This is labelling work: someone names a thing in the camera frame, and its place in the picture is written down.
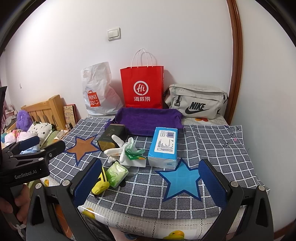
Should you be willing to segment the yellow Adidas pouch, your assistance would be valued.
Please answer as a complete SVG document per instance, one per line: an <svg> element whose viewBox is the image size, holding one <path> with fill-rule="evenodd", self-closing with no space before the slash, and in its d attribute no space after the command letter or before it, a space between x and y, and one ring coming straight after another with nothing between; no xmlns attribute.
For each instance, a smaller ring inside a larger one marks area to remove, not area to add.
<svg viewBox="0 0 296 241"><path fill-rule="evenodd" d="M100 193L104 192L106 189L108 189L110 187L110 184L107 180L107 177L106 177L106 173L105 173L105 169L104 167L102 166L102 169L101 169L101 173L97 179L97 182L96 184L94 185L94 187L92 188L91 192L94 194L94 195L99 195Z"/></svg>

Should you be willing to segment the green tea-leaf wipes pack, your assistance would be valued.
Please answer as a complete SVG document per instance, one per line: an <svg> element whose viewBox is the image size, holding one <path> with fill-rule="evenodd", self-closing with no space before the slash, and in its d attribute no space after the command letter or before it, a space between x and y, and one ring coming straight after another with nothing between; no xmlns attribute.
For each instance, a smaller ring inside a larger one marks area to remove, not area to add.
<svg viewBox="0 0 296 241"><path fill-rule="evenodd" d="M110 187L116 188L128 175L128 169L119 162L114 162L105 173Z"/></svg>

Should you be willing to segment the white glove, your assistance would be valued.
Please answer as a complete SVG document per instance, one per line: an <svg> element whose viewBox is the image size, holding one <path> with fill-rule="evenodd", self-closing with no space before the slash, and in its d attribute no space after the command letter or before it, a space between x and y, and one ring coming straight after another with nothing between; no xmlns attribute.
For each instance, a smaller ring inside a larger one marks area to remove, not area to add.
<svg viewBox="0 0 296 241"><path fill-rule="evenodd" d="M128 138L128 141L125 142L119 148L111 148L104 151L104 154L107 156L108 163L114 163L116 161L119 164L129 167L145 167L146 158L144 157L145 149L137 149L135 147L135 142L132 137Z"/></svg>

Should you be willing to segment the purple plush toy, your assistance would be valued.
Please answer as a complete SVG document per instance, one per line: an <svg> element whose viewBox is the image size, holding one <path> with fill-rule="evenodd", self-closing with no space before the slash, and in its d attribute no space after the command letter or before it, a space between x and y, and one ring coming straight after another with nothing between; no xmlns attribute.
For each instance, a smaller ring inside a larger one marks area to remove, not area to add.
<svg viewBox="0 0 296 241"><path fill-rule="evenodd" d="M16 117L16 128L22 131L28 131L32 125L32 119L29 113L25 110L20 110Z"/></svg>

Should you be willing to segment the white spotted pillow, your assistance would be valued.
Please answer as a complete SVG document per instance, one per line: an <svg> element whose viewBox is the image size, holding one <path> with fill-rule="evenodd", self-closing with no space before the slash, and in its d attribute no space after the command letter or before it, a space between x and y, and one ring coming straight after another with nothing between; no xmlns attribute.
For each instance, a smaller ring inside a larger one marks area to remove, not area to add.
<svg viewBox="0 0 296 241"><path fill-rule="evenodd" d="M50 134L53 132L54 126L50 123L34 122L27 130L28 133L36 133L39 137L39 148L46 142Z"/></svg>

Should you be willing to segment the brown star sticker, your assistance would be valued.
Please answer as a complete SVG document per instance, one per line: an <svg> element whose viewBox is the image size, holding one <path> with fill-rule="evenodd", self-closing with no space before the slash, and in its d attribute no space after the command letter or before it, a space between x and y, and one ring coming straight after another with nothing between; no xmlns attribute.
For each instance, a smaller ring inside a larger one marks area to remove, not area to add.
<svg viewBox="0 0 296 241"><path fill-rule="evenodd" d="M75 145L65 150L67 154L74 155L77 166L86 154L100 151L100 148L93 143L95 138L96 136L92 136L86 139L75 137Z"/></svg>

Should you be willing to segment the wooden headboard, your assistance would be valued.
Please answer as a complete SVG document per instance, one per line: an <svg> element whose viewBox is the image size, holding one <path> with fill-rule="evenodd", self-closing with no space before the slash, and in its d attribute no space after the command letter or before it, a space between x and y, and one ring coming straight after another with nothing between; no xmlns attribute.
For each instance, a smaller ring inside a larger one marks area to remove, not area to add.
<svg viewBox="0 0 296 241"><path fill-rule="evenodd" d="M60 95L55 95L47 101L24 105L21 107L21 110L28 112L32 121L50 123L54 125L57 130L64 130L66 128L66 121L63 107L62 98Z"/></svg>

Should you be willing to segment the brown book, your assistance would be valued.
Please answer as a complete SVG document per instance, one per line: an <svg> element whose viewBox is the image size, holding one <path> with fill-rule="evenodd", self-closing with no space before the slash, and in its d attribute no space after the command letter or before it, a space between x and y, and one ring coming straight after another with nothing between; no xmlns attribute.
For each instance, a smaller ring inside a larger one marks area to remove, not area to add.
<svg viewBox="0 0 296 241"><path fill-rule="evenodd" d="M66 124L74 127L77 123L77 115L76 115L76 105L75 104L67 104L63 106L63 112Z"/></svg>

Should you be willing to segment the blue star sticker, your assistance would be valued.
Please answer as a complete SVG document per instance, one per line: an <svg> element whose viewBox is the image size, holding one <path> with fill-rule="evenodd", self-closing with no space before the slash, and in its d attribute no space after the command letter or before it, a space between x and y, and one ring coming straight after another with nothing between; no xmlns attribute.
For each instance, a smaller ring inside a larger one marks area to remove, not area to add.
<svg viewBox="0 0 296 241"><path fill-rule="evenodd" d="M186 193L194 199L201 201L201 194L198 186L201 176L198 168L191 169L183 159L180 159L174 170L156 172L168 184L163 201L170 200L182 193Z"/></svg>

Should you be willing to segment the white Miniso plastic bag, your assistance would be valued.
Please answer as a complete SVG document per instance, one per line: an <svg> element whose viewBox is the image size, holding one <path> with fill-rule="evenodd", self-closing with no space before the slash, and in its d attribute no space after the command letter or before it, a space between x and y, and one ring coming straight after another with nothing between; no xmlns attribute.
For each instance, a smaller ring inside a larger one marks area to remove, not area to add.
<svg viewBox="0 0 296 241"><path fill-rule="evenodd" d="M86 110L92 116L115 115L123 107L119 95L111 87L108 62L81 70L83 98Z"/></svg>

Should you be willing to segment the blue tissue pack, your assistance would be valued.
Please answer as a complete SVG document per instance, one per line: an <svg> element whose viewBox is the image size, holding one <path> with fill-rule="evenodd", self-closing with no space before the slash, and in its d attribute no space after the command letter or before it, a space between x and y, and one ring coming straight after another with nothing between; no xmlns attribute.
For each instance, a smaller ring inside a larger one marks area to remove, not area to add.
<svg viewBox="0 0 296 241"><path fill-rule="evenodd" d="M176 168L177 137L178 130L176 128L156 127L147 156L151 167Z"/></svg>

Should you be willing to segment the purple towel tray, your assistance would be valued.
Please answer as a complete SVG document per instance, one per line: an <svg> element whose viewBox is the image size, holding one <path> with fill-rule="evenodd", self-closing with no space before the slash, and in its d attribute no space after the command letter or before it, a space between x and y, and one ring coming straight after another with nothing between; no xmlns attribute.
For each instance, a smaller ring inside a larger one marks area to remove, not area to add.
<svg viewBox="0 0 296 241"><path fill-rule="evenodd" d="M129 135L152 137L157 127L181 130L182 117L176 109L121 108L106 125L125 125Z"/></svg>

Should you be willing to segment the grey Nike waist bag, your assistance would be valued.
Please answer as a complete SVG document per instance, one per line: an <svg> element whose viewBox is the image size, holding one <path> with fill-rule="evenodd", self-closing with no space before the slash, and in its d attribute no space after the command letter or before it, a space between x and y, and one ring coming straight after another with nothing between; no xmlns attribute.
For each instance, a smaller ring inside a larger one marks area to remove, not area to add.
<svg viewBox="0 0 296 241"><path fill-rule="evenodd" d="M215 119L228 101L228 94L217 87L192 84L171 84L164 97L170 109L188 118Z"/></svg>

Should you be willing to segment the red Haidilao paper bag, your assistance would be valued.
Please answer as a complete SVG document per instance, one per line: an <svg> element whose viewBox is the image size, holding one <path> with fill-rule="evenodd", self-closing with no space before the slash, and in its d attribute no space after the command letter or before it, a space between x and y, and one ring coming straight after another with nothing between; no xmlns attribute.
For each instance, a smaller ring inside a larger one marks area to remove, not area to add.
<svg viewBox="0 0 296 241"><path fill-rule="evenodd" d="M129 66L120 70L126 108L163 108L164 67Z"/></svg>

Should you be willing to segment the white wall switch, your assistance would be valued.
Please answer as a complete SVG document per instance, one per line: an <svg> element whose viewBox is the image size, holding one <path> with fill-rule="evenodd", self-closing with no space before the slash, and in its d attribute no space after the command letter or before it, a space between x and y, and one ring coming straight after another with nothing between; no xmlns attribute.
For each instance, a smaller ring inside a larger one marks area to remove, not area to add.
<svg viewBox="0 0 296 241"><path fill-rule="evenodd" d="M107 31L107 40L114 41L121 39L121 30L120 27L110 29Z"/></svg>

